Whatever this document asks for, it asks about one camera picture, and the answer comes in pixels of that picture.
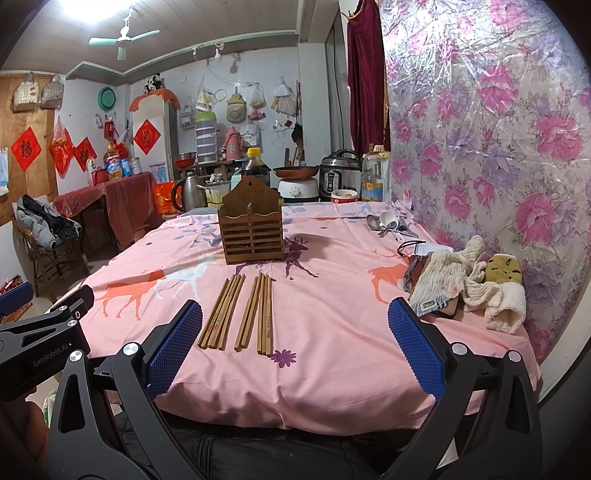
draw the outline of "rice cooker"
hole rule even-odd
[[[317,202],[318,180],[310,179],[281,179],[277,191],[285,203]]]
[[[338,150],[320,163],[320,200],[330,201],[334,190],[361,190],[361,159],[353,150]]]

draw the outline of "frying pan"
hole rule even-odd
[[[280,167],[273,171],[281,179],[309,179],[318,173],[318,167]]]

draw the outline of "plastic bottle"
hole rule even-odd
[[[270,187],[271,169],[261,160],[261,149],[258,147],[249,148],[246,156],[248,157],[248,162],[242,169],[242,178],[252,175]]]
[[[363,202],[381,202],[384,199],[384,184],[381,177],[381,162],[373,154],[374,146],[363,156],[363,174],[361,175],[361,200]]]

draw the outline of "blue gripper pad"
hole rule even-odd
[[[168,391],[201,331],[202,321],[201,305],[188,300],[169,324],[162,325],[161,330],[153,331],[157,335],[150,334],[146,339],[144,344],[149,345],[144,348],[147,360],[144,378],[150,398]]]
[[[417,324],[420,321],[403,298],[390,303],[388,326],[423,391],[439,401],[446,389],[444,363]]]

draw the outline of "wooden chopstick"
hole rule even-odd
[[[264,310],[264,306],[265,306],[265,294],[264,292],[267,289],[267,276],[263,275],[262,279],[261,279],[261,288],[259,289],[259,306],[258,306],[258,337],[256,339],[256,351],[259,352],[260,355],[263,354],[263,326],[262,326],[262,320],[263,320],[263,310]]]
[[[267,329],[265,331],[265,338],[267,340],[267,356],[271,356],[273,353],[273,303],[272,303],[272,281],[271,277],[267,276]]]
[[[252,304],[254,302],[254,297],[256,294],[256,286],[258,285],[259,277],[255,277],[255,281],[252,283],[252,290],[251,294],[248,297],[248,301],[246,302],[246,307],[244,308],[244,315],[242,316],[242,323],[240,324],[240,330],[238,330],[238,335],[236,337],[236,342],[234,343],[234,350],[240,351],[242,348],[242,337],[244,335],[244,330],[246,329],[246,323],[248,322],[248,318],[252,309]]]
[[[259,273],[258,276],[256,277],[256,279],[258,280],[257,284],[256,284],[256,292],[255,292],[255,296],[252,299],[252,305],[251,305],[251,309],[248,312],[248,320],[246,322],[246,329],[244,330],[244,332],[242,332],[242,339],[241,339],[241,348],[246,348],[248,347],[248,342],[250,341],[251,338],[251,334],[252,334],[252,324],[256,315],[256,307],[259,303],[258,299],[259,299],[259,292],[261,290],[261,284],[262,284],[262,273]]]
[[[226,279],[226,281],[223,284],[222,289],[220,290],[219,295],[217,296],[217,300],[213,306],[212,312],[209,314],[209,318],[207,319],[207,323],[205,325],[205,328],[201,332],[201,337],[199,337],[199,341],[197,342],[197,344],[201,348],[207,348],[206,338],[208,338],[212,332],[213,322],[215,321],[216,313],[219,311],[219,307],[222,304],[222,301],[223,301],[224,297],[226,296],[226,293],[228,292],[228,285],[229,284],[230,284],[230,280]]]
[[[232,301],[230,303],[230,307],[226,312],[226,317],[224,318],[222,330],[220,332],[220,338],[217,342],[218,350],[224,350],[226,348],[226,340],[228,338],[228,329],[230,328],[230,323],[232,323],[232,317],[234,315],[234,309],[236,308],[236,303],[238,302],[238,297],[240,296],[240,291],[242,290],[242,285],[244,285],[244,280],[246,279],[246,275],[240,275],[240,280],[238,281],[238,286],[234,291],[232,296]]]
[[[236,287],[238,286],[239,281],[240,281],[240,279],[236,275],[233,275],[232,281],[230,282],[230,286],[228,288],[228,292],[223,300],[222,307],[220,308],[220,311],[218,312],[218,314],[216,316],[216,319],[215,319],[215,322],[213,325],[213,330],[212,330],[211,335],[209,336],[209,339],[207,341],[207,346],[209,348],[215,348],[217,346],[217,339],[219,338],[220,330],[222,329],[222,324],[223,324],[224,318],[226,317],[226,312],[228,311],[230,301],[232,300],[232,296],[234,295],[234,292],[236,290]]]

